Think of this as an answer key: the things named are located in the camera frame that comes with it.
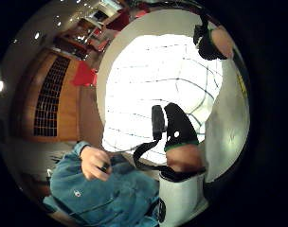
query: skylight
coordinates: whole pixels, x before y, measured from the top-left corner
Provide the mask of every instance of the skylight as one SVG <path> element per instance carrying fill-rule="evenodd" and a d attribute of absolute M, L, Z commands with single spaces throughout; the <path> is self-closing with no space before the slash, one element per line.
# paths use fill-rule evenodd
<path fill-rule="evenodd" d="M 205 139 L 205 122 L 222 84 L 221 61 L 200 57 L 192 38 L 182 35 L 140 36 L 115 60 L 106 84 L 103 147 L 128 150 L 153 140 L 153 105 L 178 104 Z M 143 158 L 166 162 L 166 133 Z"/>

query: hand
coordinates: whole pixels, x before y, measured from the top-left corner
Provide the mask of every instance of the hand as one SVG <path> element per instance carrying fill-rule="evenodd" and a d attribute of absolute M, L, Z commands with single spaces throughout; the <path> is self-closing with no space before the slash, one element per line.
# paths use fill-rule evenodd
<path fill-rule="evenodd" d="M 166 152 L 167 165 L 176 172 L 198 171 L 203 167 L 200 150 L 194 145 L 172 148 Z"/>
<path fill-rule="evenodd" d="M 109 165 L 106 173 L 99 169 L 104 163 Z M 106 182 L 112 173 L 110 158 L 105 151 L 86 146 L 81 151 L 81 170 L 89 181 L 97 178 Z"/>

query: ring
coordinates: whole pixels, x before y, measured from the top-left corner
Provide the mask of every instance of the ring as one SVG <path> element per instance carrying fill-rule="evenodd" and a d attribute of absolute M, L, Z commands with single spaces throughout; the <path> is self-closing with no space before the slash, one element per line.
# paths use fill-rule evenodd
<path fill-rule="evenodd" d="M 108 163 L 103 163 L 103 166 L 102 167 L 98 167 L 98 169 L 103 171 L 104 173 L 106 173 L 108 167 L 109 167 Z"/>

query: black strap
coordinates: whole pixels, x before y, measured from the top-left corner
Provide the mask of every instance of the black strap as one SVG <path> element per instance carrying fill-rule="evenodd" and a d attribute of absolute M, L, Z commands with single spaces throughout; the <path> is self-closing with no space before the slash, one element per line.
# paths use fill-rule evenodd
<path fill-rule="evenodd" d="M 143 171 L 159 170 L 164 177 L 166 177 L 167 179 L 169 179 L 173 182 L 180 182 L 180 181 L 183 181 L 187 178 L 190 178 L 196 174 L 203 173 L 206 171 L 206 169 L 203 167 L 202 169 L 199 169 L 198 171 L 195 171 L 195 172 L 175 172 L 169 166 L 152 166 L 152 165 L 147 165 L 147 164 L 141 163 L 139 161 L 140 157 L 146 151 L 150 150 L 151 148 L 154 148 L 158 142 L 159 142 L 159 140 L 155 140 L 151 143 L 144 143 L 135 150 L 135 152 L 133 154 L 133 158 L 134 158 L 135 166 L 138 169 L 143 170 Z"/>
<path fill-rule="evenodd" d="M 161 172 L 166 172 L 168 175 L 172 176 L 174 178 L 175 176 L 175 172 L 172 168 L 168 167 L 168 166 L 151 166 L 151 165 L 147 165 L 147 164 L 143 164 L 139 161 L 140 157 L 148 150 L 150 150 L 151 148 L 154 148 L 157 143 L 159 142 L 159 140 L 155 140 L 151 143 L 144 143 L 142 145 L 140 145 L 134 152 L 133 154 L 133 158 L 134 158 L 134 162 L 135 162 L 135 166 L 143 171 L 147 171 L 147 170 L 159 170 Z"/>

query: blue denim jacket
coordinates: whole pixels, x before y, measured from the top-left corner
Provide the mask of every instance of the blue denim jacket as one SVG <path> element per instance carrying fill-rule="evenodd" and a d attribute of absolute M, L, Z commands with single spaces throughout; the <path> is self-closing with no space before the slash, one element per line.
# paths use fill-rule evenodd
<path fill-rule="evenodd" d="M 78 143 L 57 164 L 51 179 L 51 195 L 44 204 L 51 210 L 63 210 L 81 226 L 154 227 L 158 182 L 136 170 L 122 155 L 111 159 L 113 172 L 108 181 L 87 181 L 81 172 L 81 149 Z"/>

